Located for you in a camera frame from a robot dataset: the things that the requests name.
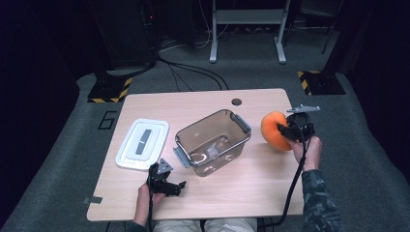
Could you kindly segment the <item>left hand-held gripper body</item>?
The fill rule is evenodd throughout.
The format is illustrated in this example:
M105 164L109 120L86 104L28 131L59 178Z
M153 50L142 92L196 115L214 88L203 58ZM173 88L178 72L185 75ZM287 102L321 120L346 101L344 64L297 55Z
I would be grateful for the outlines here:
M167 182L172 166L164 159L153 163L148 172L147 184L152 193L172 194L173 186Z

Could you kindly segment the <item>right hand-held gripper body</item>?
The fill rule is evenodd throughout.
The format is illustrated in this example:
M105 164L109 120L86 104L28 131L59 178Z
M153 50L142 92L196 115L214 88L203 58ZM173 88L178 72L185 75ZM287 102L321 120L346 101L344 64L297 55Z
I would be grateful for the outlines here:
M319 110L319 106L307 106L303 104L288 109L290 115L286 118L286 122L288 127L295 133L295 141L305 142L315 134L313 123L310 121L308 113Z

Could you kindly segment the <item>person's left hand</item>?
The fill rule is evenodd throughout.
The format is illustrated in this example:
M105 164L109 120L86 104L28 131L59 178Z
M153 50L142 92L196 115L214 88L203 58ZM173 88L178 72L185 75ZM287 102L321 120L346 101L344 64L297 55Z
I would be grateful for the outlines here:
M143 184L138 188L138 195L136 200L136 210L141 213L149 209L150 203L153 203L153 208L157 209L161 201L164 199L163 193L150 193L147 184Z

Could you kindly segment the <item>person's right hand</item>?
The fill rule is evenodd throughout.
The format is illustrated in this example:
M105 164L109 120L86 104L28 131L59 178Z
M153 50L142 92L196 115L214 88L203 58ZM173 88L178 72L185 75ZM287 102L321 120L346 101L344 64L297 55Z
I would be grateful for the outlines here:
M308 142L308 147L307 151L304 152L303 144L288 140L288 143L290 144L294 157L297 161L297 163L301 162L301 159L303 157L303 153L305 153L305 162L303 165L303 170L304 171L310 171L313 169L318 169L320 160L321 160L321 153L322 153L322 141L320 140L319 137L313 136L309 142Z

